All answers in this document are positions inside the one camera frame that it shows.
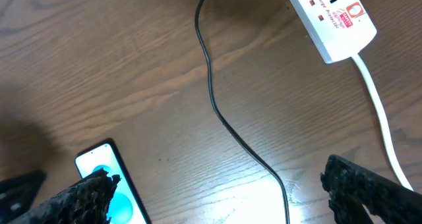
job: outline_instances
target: wooden table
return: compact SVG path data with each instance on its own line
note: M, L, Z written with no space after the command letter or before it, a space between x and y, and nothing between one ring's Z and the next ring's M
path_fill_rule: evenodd
M362 57L398 159L422 191L420 0L362 0ZM198 0L0 0L0 174L79 179L75 154L116 140L154 223L283 223L282 194L212 111ZM292 223L332 223L319 175L338 154L397 181L350 60L327 66L287 0L207 0L200 27L226 119L283 178Z

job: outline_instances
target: power socket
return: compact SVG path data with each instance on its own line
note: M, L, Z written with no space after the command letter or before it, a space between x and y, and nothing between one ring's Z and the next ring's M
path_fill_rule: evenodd
M290 0L326 63L356 55L377 34L360 0Z

